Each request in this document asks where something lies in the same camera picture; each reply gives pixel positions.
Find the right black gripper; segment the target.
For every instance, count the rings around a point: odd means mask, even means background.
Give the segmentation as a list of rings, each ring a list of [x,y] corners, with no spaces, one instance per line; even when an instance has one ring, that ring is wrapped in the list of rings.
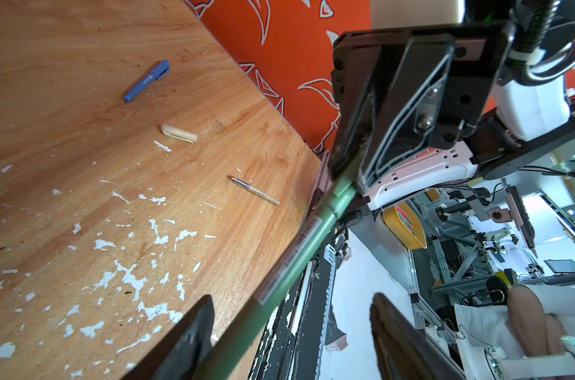
[[[343,33],[333,46],[341,114],[333,180],[364,141],[360,193],[425,148],[446,149],[472,133],[514,34],[506,21]]]

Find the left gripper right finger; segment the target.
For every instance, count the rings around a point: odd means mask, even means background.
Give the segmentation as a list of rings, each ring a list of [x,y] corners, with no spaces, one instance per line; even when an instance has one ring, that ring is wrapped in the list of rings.
[[[373,297],[370,321],[382,379],[466,378],[463,369],[382,293]]]

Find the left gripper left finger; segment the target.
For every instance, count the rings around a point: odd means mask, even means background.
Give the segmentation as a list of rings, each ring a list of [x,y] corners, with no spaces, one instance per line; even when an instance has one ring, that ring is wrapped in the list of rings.
[[[191,379],[212,349],[215,310],[204,295],[124,379]]]

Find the green pen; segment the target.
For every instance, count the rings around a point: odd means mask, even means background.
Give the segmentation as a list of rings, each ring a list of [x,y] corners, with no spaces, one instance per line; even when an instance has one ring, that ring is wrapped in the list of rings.
[[[361,161],[362,154],[358,153],[333,182],[246,305],[195,370],[195,379],[227,379],[235,370],[275,308],[300,278],[307,263],[356,196]]]

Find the blue pen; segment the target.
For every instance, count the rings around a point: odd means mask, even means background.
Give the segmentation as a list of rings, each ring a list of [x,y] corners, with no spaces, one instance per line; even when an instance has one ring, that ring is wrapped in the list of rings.
[[[123,101],[126,103],[132,102],[138,95],[140,95],[146,88],[149,87],[154,81],[158,81],[170,71],[170,63],[168,60],[160,61],[150,71],[145,74],[138,82],[136,82],[123,96]]]

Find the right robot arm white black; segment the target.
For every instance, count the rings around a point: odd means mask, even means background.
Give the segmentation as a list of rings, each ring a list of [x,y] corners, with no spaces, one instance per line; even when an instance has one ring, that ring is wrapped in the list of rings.
[[[330,176],[371,211],[498,179],[575,138],[575,1],[373,1],[333,42]]]

